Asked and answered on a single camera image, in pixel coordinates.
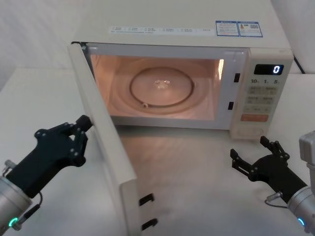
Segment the open microwave door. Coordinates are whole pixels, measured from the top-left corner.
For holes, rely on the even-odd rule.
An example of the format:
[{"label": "open microwave door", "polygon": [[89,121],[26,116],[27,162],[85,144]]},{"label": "open microwave door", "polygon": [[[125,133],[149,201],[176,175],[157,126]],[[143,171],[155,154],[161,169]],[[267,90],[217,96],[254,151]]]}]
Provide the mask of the open microwave door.
[{"label": "open microwave door", "polygon": [[104,105],[80,44],[70,45],[69,53],[86,115],[94,125],[105,168],[108,170],[106,173],[109,173],[106,178],[122,224],[122,231],[118,235],[141,235],[137,176]]}]

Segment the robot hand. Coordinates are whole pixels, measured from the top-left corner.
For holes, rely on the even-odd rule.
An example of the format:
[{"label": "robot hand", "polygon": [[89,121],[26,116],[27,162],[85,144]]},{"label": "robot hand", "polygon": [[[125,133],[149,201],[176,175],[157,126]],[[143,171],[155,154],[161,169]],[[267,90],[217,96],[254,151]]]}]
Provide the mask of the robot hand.
[{"label": "robot hand", "polygon": [[[80,167],[85,163],[85,134],[92,126],[87,116],[76,124],[64,123],[51,129],[35,132],[37,146],[19,164],[10,160],[0,177],[0,236],[12,227],[20,230],[21,224],[40,207],[40,190],[64,167]],[[30,198],[40,194],[40,203],[21,216],[32,204]]]},{"label": "robot hand", "polygon": [[[258,159],[251,165],[242,160],[234,149],[231,149],[232,167],[246,175],[250,181],[267,183],[276,193],[267,197],[265,203],[273,207],[288,208],[304,226],[305,232],[315,235],[315,196],[311,188],[290,170],[287,163],[290,156],[278,141],[269,142],[266,137],[262,136],[260,143],[272,154]],[[301,159],[308,162],[307,166],[310,168],[312,179],[315,169],[313,169],[315,132],[300,138],[300,152]],[[276,198],[282,198],[287,206],[275,206],[268,203]]]}]

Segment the warning label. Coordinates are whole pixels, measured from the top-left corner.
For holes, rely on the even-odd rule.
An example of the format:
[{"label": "warning label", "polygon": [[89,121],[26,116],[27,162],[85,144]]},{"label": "warning label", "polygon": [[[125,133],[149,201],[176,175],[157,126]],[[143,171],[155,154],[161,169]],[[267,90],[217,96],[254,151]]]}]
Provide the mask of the warning label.
[{"label": "warning label", "polygon": [[241,37],[262,37],[258,22],[238,21],[237,27]]},{"label": "warning label", "polygon": [[216,21],[217,36],[239,37],[236,21]]}]

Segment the orange button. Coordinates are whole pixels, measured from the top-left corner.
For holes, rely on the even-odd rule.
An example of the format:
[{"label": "orange button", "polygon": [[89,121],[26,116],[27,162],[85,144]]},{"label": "orange button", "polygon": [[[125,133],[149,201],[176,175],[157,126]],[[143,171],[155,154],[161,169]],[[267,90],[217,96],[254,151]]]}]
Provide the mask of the orange button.
[{"label": "orange button", "polygon": [[268,115],[242,114],[241,121],[266,122]]}]

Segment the silver cylinder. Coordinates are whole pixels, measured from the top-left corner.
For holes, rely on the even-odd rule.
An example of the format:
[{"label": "silver cylinder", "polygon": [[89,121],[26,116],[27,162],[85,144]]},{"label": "silver cylinder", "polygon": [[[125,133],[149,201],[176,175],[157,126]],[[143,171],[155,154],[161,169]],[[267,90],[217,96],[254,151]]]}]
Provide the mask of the silver cylinder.
[{"label": "silver cylinder", "polygon": [[315,235],[315,196],[309,186],[297,191],[287,203],[307,233]]},{"label": "silver cylinder", "polygon": [[32,204],[31,199],[16,185],[0,177],[0,236],[15,217],[20,217]]}]

